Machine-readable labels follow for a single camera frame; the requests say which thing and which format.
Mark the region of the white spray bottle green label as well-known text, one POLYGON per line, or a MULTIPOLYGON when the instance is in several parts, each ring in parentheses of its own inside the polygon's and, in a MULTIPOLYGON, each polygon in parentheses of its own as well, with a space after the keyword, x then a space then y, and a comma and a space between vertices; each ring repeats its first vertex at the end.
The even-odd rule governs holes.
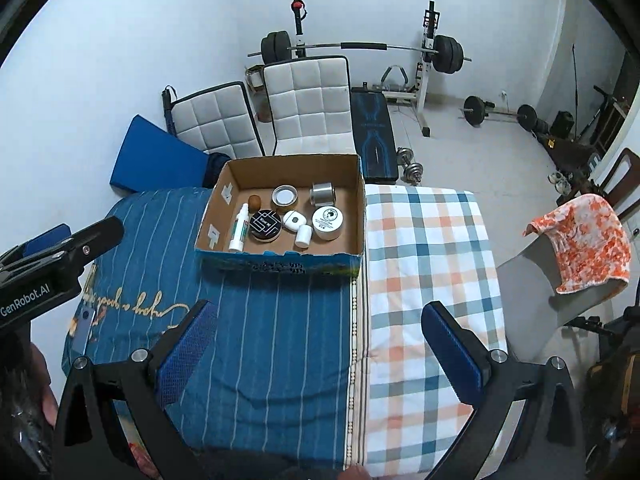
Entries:
POLYGON ((229 240, 229 252, 242 252, 244 249, 248 224, 250 223, 250 210, 248 203, 244 203, 235 217, 231 238, 229 240))

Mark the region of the small brown egg-shaped object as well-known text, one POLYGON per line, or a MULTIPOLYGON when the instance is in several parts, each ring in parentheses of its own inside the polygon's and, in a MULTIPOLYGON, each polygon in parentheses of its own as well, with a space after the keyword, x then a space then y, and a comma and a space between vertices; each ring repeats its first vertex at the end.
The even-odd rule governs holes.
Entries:
POLYGON ((248 198, 248 208, 251 212, 258 211, 262 206, 262 199, 258 195, 251 195, 248 198))

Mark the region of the white earbud case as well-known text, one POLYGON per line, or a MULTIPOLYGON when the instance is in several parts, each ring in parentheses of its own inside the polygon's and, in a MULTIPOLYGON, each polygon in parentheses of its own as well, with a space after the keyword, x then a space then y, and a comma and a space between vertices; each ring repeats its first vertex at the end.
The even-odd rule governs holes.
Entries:
POLYGON ((307 218, 297 210, 289 210, 282 217, 282 226, 288 232, 296 233, 303 224, 307 224, 307 218))

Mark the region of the small white cylinder bottle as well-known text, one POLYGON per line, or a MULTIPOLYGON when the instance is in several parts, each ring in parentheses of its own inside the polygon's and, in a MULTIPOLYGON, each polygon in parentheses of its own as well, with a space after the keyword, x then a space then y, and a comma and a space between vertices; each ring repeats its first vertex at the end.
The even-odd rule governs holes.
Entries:
POLYGON ((294 246, 299 249, 307 249, 310 246, 314 229, 309 224, 303 224, 296 232, 294 246))

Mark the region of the blue foam mat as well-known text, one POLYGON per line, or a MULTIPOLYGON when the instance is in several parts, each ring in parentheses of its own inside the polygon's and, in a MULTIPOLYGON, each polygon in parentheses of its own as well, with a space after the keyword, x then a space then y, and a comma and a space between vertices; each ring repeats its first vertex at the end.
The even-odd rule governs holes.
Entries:
POLYGON ((130 193, 202 188, 208 157, 140 115, 125 134, 110 185, 130 193))

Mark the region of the grey chair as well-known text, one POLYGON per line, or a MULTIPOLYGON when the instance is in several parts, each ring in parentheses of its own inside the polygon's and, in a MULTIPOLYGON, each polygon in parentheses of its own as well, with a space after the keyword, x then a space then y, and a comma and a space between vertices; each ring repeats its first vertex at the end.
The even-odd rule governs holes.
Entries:
POLYGON ((506 342, 518 360, 532 362, 556 330, 619 294, 627 283, 611 278, 579 292, 560 294, 558 262, 551 242, 537 237, 497 269, 506 342))

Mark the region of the blue striped blanket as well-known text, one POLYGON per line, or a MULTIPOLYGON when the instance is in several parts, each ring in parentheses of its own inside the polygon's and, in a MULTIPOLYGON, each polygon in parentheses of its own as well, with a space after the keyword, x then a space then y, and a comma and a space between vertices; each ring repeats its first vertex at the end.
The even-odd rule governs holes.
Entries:
POLYGON ((93 263, 80 300, 94 311, 96 364, 150 348, 198 300, 217 325, 168 414, 191 448, 347 462, 352 281, 347 276, 225 271, 194 247, 205 188, 132 194, 112 208, 120 244, 93 263))

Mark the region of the white quilted chair left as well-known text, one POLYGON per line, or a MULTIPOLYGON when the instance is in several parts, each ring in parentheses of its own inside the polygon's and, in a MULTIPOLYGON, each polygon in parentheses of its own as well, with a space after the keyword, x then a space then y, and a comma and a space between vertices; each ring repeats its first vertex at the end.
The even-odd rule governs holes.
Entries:
POLYGON ((253 110, 241 81, 218 84, 177 98, 175 89, 162 92, 167 131, 192 148, 232 159, 265 156, 253 110))

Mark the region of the black round patterned tin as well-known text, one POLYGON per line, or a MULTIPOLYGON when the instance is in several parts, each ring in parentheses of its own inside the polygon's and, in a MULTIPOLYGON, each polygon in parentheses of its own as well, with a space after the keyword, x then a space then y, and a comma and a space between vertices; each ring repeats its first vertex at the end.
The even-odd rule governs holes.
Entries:
POLYGON ((282 218, 277 211, 261 209, 250 217, 248 232, 253 240, 258 243, 271 243, 276 240, 282 231, 282 218))

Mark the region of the orange floral cloth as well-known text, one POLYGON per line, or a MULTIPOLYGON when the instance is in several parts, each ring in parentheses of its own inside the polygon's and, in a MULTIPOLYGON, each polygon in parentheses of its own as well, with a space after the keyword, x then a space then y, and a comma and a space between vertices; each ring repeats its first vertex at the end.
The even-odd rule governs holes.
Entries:
POLYGON ((584 194, 527 223, 525 236, 548 238, 558 265, 560 295, 611 285, 612 298, 629 284, 631 246, 605 198, 584 194))

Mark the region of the round tin white lid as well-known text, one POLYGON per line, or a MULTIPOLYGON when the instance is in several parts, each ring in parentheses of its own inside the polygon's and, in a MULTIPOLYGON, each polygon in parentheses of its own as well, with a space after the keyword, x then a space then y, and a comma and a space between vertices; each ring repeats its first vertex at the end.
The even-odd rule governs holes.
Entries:
POLYGON ((277 210, 294 209, 298 201, 297 188, 290 184, 277 186, 271 194, 271 203, 277 210))

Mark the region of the plaid checked blanket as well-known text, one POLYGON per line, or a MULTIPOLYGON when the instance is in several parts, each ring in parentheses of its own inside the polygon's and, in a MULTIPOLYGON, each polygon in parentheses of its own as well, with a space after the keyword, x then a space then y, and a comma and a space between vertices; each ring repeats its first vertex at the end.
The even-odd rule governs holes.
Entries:
POLYGON ((440 315, 506 348, 497 265, 469 191, 369 184, 362 267, 352 286, 352 411, 345 460, 372 477, 429 474, 472 414, 448 364, 475 378, 440 315))

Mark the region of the cardboard box blue printed outside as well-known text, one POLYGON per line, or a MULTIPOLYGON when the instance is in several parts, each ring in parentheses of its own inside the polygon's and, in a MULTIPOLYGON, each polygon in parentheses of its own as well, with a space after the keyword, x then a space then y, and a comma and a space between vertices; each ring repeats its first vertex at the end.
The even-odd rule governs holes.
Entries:
POLYGON ((230 160, 195 249, 224 270, 359 274, 364 182, 354 154, 230 160))

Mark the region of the silver metal can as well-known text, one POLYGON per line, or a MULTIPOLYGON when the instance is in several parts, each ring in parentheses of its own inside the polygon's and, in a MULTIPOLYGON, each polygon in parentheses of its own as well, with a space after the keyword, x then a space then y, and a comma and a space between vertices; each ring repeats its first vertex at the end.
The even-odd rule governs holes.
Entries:
POLYGON ((314 183, 309 191, 309 201, 314 208, 334 206, 336 193, 331 182, 314 183))

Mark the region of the white jar green logo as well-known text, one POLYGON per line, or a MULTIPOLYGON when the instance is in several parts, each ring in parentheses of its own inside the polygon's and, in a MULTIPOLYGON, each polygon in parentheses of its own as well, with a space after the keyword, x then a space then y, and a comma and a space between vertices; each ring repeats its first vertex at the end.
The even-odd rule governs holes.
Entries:
POLYGON ((336 240, 344 226, 344 214, 335 206, 319 207, 312 215, 314 234, 320 240, 336 240))

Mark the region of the white quilted chair upright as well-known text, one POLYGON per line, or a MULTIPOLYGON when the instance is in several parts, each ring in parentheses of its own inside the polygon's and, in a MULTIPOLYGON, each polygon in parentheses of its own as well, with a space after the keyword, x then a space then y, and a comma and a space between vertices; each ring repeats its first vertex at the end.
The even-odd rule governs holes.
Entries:
POLYGON ((262 71, 276 155, 354 154, 347 58, 313 56, 262 71))

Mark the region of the chrome dumbbell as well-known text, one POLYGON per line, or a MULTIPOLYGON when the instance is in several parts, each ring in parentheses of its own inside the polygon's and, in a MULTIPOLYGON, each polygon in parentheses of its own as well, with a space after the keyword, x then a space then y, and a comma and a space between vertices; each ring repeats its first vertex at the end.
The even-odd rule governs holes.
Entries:
POLYGON ((421 183, 424 169, 420 162, 414 160, 413 150, 411 148, 398 148, 396 152, 398 165, 402 168, 401 179, 413 186, 421 183))

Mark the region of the black blue bench pad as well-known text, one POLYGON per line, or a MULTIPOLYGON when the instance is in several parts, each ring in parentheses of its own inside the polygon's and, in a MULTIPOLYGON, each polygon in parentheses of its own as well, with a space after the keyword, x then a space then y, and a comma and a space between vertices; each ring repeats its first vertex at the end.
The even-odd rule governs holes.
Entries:
POLYGON ((394 184, 398 178, 396 144, 382 92, 353 88, 352 135, 367 183, 394 184))

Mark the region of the barbell on floor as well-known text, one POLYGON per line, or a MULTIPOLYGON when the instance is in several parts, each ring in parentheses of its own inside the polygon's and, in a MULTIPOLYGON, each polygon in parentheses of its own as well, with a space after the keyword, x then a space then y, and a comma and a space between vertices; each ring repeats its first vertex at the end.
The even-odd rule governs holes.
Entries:
POLYGON ((494 102, 485 101, 478 96, 468 96, 460 108, 463 118, 472 127, 479 127, 488 118, 513 118, 530 133, 546 134, 549 131, 548 122, 541 119, 536 110, 529 104, 522 104, 515 112, 513 110, 498 110, 494 102))

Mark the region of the white weight bench rack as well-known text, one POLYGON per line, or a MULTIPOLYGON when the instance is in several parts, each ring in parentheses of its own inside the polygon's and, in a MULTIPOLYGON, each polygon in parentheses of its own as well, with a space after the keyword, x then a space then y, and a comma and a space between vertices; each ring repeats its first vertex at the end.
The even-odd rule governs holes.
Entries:
POLYGON ((409 84, 406 80, 402 86, 394 86, 386 82, 387 76, 398 68, 402 76, 406 76, 406 71, 400 65, 391 65, 384 73, 380 81, 380 90, 388 102, 395 104, 406 104, 412 108, 416 122, 418 123, 422 136, 429 138, 431 128, 427 123, 425 115, 425 102, 427 96, 428 80, 430 79, 431 68, 435 51, 433 50, 435 32, 439 24, 440 13, 435 9, 435 1, 428 3, 428 8, 424 11, 423 32, 420 47, 416 49, 419 53, 416 62, 416 73, 414 83, 409 84))

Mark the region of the barbell on rack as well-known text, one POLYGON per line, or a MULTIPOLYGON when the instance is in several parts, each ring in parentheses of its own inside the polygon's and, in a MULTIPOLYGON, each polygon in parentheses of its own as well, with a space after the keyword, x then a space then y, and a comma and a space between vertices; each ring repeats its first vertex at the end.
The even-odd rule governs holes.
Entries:
POLYGON ((306 55, 307 50, 341 49, 367 51, 408 51, 418 52, 424 62, 430 62, 436 72, 454 74, 462 69, 464 63, 471 62, 463 51, 462 44, 449 36, 438 35, 433 47, 407 47, 371 41, 322 42, 321 44, 292 44, 290 35, 285 31, 270 32, 262 38, 257 52, 249 53, 249 58, 261 58, 264 64, 291 61, 293 54, 306 55))

